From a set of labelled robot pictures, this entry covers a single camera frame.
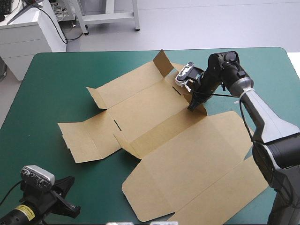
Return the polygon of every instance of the yellow label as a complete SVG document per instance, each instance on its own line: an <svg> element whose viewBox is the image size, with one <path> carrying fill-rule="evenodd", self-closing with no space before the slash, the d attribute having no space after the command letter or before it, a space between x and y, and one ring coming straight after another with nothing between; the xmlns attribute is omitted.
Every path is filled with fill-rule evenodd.
<svg viewBox="0 0 300 225"><path fill-rule="evenodd" d="M18 207L15 208L15 210L19 210L22 213L24 213L29 221L31 221L36 216L32 211L32 209L29 208L27 205L19 205Z"/></svg>

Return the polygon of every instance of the green table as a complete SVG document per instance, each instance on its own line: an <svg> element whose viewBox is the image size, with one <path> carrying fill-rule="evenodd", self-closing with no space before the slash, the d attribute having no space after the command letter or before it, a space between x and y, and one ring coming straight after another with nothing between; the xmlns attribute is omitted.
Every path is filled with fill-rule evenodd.
<svg viewBox="0 0 300 225"><path fill-rule="evenodd" d="M255 81L255 89L283 119L300 127L300 81L281 48L235 49L242 66ZM195 62L207 67L211 53L227 49L166 51L172 62ZM67 199L81 205L77 219L50 215L49 223L90 223L138 220L121 185L139 160L119 150L100 161L75 164L58 122L86 120L99 112L85 88L99 87L152 60L158 51L40 53L25 79L0 130L0 196L20 180L24 165L38 165L57 179L73 175ZM209 114L235 110L235 99L211 98ZM0 217L17 205L16 189L0 208ZM231 224L266 223L275 192L268 188L228 221Z"/></svg>

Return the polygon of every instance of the unfolded cardboard box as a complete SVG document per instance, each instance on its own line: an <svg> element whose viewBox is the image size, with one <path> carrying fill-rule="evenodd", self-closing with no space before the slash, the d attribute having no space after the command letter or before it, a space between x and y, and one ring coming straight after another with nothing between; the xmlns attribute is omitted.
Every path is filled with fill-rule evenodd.
<svg viewBox="0 0 300 225"><path fill-rule="evenodd" d="M187 110L190 96L175 84L182 65L159 54L137 69L88 88L104 112L60 123L75 162L103 159L120 148L141 162L122 190L141 221L170 213L181 225L221 225L266 187L251 141L235 112L207 116Z"/></svg>

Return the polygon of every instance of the cable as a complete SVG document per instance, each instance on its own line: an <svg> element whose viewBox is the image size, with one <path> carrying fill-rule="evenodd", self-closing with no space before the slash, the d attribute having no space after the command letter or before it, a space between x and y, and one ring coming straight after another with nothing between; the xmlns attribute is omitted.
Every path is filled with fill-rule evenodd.
<svg viewBox="0 0 300 225"><path fill-rule="evenodd" d="M19 8L19 4L20 4L21 0L18 1L18 5L13 9L13 11L11 11L11 13L13 13L17 8Z"/></svg>
<svg viewBox="0 0 300 225"><path fill-rule="evenodd" d="M11 189L8 191L8 193L4 196L4 198L2 199L2 201L0 202L0 206L4 203L5 199L8 197L8 195L10 194L10 192L16 187L18 186L19 184L21 184L22 180L19 181L18 183L16 183L15 185L13 185L11 187Z"/></svg>
<svg viewBox="0 0 300 225"><path fill-rule="evenodd" d="M243 112L242 100L241 100L241 99L239 100L239 103L240 103L240 113L241 113L241 115L242 115L242 119L243 119L244 125L245 125L245 127L246 127L246 130L247 130L247 132L248 132L248 134L249 134L249 137L250 137L250 139L251 139L252 144L257 148L257 143L256 143L255 140L253 139L253 136L251 135L251 132L250 132L250 128L249 128L249 126L248 126L248 124L247 124L247 122L246 122L246 119L245 119L245 115L244 115L244 112ZM289 198L288 202L285 202L286 205L283 205L283 206L281 206L281 207L279 207L279 208L277 208L277 209L271 211L271 213L269 214L269 220L272 219L272 217L274 216L275 213L280 212L280 211L286 209L287 207L290 207L290 206L291 206L291 207L294 208L294 209L300 209L300 207L297 207L297 206L295 206L295 205L293 204L293 191L291 190L291 191L289 192L289 191L287 190L286 186L285 186L283 183L281 183L281 182L279 181L279 179L276 177L276 175L274 174L274 172L273 172L272 170L270 170L270 168L266 165L265 161L264 161L264 160L262 160L262 161L263 161L265 167L269 170L269 172L273 175L273 177L274 177L274 178L277 180L277 182L280 184L280 186L285 190L285 192L286 192L286 194L288 195L288 198ZM283 201L285 201L285 198L284 198L284 196L282 195L282 193L281 193L280 191L277 191L277 193L279 193L280 196L281 196L281 198L283 199Z"/></svg>
<svg viewBox="0 0 300 225"><path fill-rule="evenodd" d="M42 11L43 13L45 13L45 14L47 15L47 17L51 20L53 26L54 26L55 29L56 29L56 32L58 33L58 35L59 35L59 37L60 37L60 39L62 40L63 43L67 44L68 41L76 40L76 39L80 38L80 37L83 35L83 33L81 33L81 35L79 35L79 36L76 37L76 38L73 38L73 39L67 39L67 37L66 37L64 31L61 30L61 32L62 32L62 34L63 34L63 36L64 36L64 38L65 38L65 40L64 40L64 39L62 38L62 36L60 35L60 33L59 33L57 27L55 26L54 21L53 21L53 20L51 19L51 17L49 16L49 14L47 14L44 10L40 9L39 7L36 7L35 5L31 4L30 2L28 2L28 0L24 0L24 1L26 2L26 4L29 4L29 5L33 6L34 8L37 8L38 10Z"/></svg>
<svg viewBox="0 0 300 225"><path fill-rule="evenodd" d="M197 92L197 91L194 91L194 90L191 90L192 93L195 93L195 94L203 94L203 95L208 95L206 93L202 93L202 92ZM237 96L233 96L233 95L222 95L222 94L210 94L210 95L214 95L214 96L223 96L223 97L232 97L232 98L239 98Z"/></svg>

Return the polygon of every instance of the white cabinet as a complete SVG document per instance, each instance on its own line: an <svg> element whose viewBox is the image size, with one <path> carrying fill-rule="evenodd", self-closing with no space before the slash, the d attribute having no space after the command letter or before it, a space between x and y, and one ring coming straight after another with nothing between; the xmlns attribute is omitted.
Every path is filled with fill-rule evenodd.
<svg viewBox="0 0 300 225"><path fill-rule="evenodd" d="M13 9L17 5L18 0L14 0ZM64 37L49 1L44 0L40 5L43 5L42 9L49 14L60 35ZM0 22L0 57L20 81L23 80L35 54L65 52L66 44L60 39L47 15L36 8L31 8L7 25L18 11L19 9Z"/></svg>

